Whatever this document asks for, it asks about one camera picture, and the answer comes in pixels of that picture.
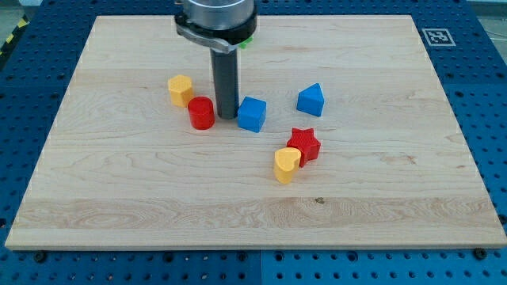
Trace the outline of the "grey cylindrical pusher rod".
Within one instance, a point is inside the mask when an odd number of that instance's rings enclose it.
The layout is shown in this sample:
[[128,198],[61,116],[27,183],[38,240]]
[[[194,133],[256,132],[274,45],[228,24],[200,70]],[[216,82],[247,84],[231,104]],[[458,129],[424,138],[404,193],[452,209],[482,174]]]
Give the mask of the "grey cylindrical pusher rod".
[[222,53],[210,50],[217,114],[232,120],[238,113],[238,58],[237,51]]

